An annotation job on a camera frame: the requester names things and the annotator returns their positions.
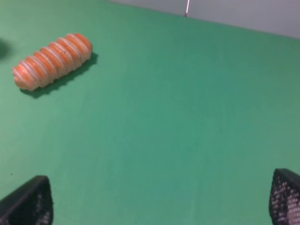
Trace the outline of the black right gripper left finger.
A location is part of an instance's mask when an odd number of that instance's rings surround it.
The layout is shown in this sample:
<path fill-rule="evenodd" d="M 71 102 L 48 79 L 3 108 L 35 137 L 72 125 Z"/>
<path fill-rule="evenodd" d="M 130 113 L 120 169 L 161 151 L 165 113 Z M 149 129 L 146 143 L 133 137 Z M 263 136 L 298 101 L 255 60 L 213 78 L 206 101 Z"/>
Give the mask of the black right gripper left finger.
<path fill-rule="evenodd" d="M 54 219 L 50 180 L 37 175 L 0 201 L 2 225 L 51 225 Z"/>

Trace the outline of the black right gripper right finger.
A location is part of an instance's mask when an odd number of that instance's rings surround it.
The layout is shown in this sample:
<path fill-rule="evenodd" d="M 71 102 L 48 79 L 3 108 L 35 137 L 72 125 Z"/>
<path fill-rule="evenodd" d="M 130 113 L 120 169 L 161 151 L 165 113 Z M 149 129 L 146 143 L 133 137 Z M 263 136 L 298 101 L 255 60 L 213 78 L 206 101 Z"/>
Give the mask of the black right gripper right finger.
<path fill-rule="evenodd" d="M 281 168 L 272 177 L 269 215 L 274 225 L 300 224 L 300 176 Z"/>

